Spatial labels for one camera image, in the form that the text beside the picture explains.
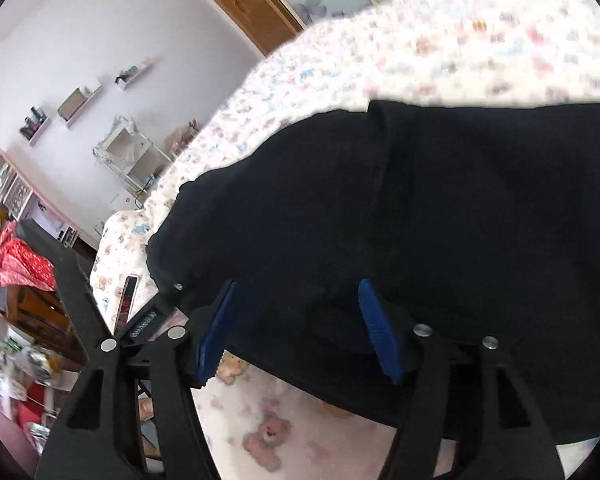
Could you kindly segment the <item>black pants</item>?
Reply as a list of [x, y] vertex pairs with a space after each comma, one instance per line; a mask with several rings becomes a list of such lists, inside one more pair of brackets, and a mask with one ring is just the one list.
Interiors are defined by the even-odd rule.
[[406, 389], [370, 342], [363, 280], [398, 332], [462, 349], [448, 434], [475, 415], [491, 336], [556, 441], [600, 435], [600, 103], [314, 115], [183, 184], [147, 266], [187, 309], [244, 285], [228, 350], [374, 422], [398, 424]]

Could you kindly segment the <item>smartphone with orange screen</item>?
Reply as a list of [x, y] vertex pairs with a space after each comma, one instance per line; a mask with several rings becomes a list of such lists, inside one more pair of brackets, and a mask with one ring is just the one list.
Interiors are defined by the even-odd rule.
[[133, 297], [137, 288], [138, 277], [129, 275], [124, 282], [120, 297], [114, 332], [119, 333], [130, 318]]

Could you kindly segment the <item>red cloth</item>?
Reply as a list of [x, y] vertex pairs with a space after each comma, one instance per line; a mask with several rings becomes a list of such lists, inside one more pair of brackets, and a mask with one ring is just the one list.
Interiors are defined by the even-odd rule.
[[54, 292], [57, 283], [53, 263], [16, 237], [17, 226], [17, 222], [9, 222], [0, 233], [0, 288], [30, 286]]

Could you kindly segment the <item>wooden desk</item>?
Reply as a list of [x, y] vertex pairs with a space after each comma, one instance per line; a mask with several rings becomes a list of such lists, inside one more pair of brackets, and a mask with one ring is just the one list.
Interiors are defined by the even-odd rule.
[[[9, 155], [1, 151], [0, 234], [12, 222], [18, 224], [16, 235], [32, 252], [42, 252], [42, 243], [34, 237], [44, 231], [46, 237], [43, 240], [57, 240], [72, 249], [78, 254], [82, 268], [91, 270], [95, 249], [84, 240], [78, 225], [45, 196]], [[32, 285], [1, 286], [0, 318], [64, 358], [79, 364], [85, 362], [84, 350], [73, 333], [57, 292]]]

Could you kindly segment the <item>white ornate rack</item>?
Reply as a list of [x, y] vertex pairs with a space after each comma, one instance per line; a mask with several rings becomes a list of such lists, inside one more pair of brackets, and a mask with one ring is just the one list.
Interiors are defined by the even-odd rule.
[[143, 206], [172, 164], [172, 158], [141, 133], [133, 119], [122, 115], [114, 118], [109, 132], [94, 146], [93, 154], [122, 181], [137, 207]]

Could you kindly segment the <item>brown wooden door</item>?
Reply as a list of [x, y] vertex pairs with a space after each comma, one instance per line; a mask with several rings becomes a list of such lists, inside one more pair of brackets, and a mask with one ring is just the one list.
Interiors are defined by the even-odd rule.
[[263, 54], [302, 33], [303, 25], [283, 0], [213, 0]]

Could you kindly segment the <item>fleece teddy bear blanket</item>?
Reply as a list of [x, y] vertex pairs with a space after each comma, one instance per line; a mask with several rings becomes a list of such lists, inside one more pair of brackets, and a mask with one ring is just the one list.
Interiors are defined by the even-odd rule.
[[[104, 227], [91, 285], [107, 323], [123, 282], [155, 293], [146, 246], [178, 189], [238, 162], [283, 126], [372, 99], [419, 105], [600, 101], [595, 0], [390, 0], [310, 26], [261, 61], [166, 170], [143, 208]], [[394, 429], [334, 408], [234, 356], [194, 394], [225, 479], [373, 479]]]

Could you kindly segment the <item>white wall shelf box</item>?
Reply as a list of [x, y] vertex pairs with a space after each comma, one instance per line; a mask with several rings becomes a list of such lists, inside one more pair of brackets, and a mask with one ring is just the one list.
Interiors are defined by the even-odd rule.
[[102, 83], [98, 79], [92, 79], [87, 81], [86, 84], [81, 84], [69, 93], [57, 107], [57, 116], [69, 128], [101, 91]]
[[34, 145], [46, 128], [50, 125], [50, 116], [48, 116], [41, 107], [31, 106], [29, 114], [24, 118], [23, 125], [19, 132], [27, 144]]
[[146, 73], [156, 64], [155, 58], [145, 58], [140, 64], [134, 64], [125, 68], [114, 77], [114, 84], [122, 91], [129, 87], [134, 80]]

